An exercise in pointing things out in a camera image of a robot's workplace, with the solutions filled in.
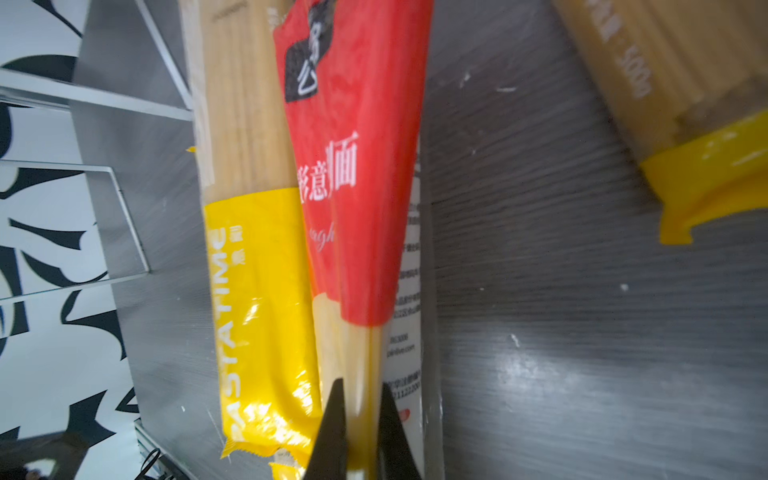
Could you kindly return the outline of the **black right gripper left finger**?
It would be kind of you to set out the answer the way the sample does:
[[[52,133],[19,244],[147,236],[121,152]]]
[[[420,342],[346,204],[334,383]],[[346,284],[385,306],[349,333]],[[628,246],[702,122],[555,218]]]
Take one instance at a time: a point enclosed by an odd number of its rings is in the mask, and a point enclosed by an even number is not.
[[[347,428],[344,382],[336,379],[323,414],[304,480],[347,479]]]

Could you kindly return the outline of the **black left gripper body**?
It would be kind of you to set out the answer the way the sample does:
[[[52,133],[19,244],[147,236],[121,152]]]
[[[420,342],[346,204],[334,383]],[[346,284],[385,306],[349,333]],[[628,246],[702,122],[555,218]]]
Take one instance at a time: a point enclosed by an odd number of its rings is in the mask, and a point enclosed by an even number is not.
[[[1,478],[30,479],[29,464],[52,461],[48,475],[39,479],[74,479],[89,450],[87,442],[76,433],[58,432],[22,440],[1,441]]]

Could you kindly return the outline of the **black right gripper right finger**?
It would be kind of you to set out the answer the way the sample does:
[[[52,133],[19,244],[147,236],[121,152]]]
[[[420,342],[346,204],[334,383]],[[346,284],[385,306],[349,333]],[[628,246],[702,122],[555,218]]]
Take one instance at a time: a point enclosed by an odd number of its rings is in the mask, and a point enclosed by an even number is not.
[[[422,480],[400,419],[392,391],[382,386],[378,426],[377,478]]]

